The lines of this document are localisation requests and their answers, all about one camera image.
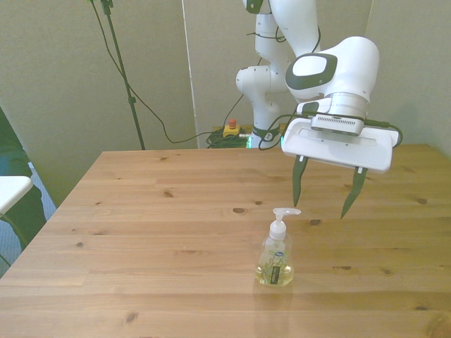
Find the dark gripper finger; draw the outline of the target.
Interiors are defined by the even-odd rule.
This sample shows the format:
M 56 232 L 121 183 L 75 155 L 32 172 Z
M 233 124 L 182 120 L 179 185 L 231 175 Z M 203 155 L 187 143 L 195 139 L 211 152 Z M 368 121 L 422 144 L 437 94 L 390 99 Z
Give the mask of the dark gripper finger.
M 351 208 L 352 204 L 356 200 L 356 198 L 359 196 L 362 187 L 364 185 L 364 181 L 366 179 L 368 169 L 363 167 L 356 167 L 353 174 L 353 181 L 352 181 L 352 188 L 350 193 L 348 194 L 347 198 L 345 199 L 345 202 L 342 207 L 342 212 L 340 218 L 343 219 L 346 215 L 346 213 Z
M 293 206 L 297 206 L 302 191 L 301 180 L 307 167 L 309 158 L 306 156 L 296 155 L 292 170 L 292 198 Z

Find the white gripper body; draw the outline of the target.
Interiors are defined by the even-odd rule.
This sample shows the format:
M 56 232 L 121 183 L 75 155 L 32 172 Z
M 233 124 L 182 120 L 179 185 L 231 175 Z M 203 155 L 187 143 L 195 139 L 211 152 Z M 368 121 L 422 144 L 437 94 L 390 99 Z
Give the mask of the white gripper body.
M 394 132 L 365 127 L 359 136 L 347 136 L 311 129 L 304 118 L 293 120 L 285 133 L 283 152 L 347 168 L 362 167 L 371 172 L 389 170 L 394 147 Z

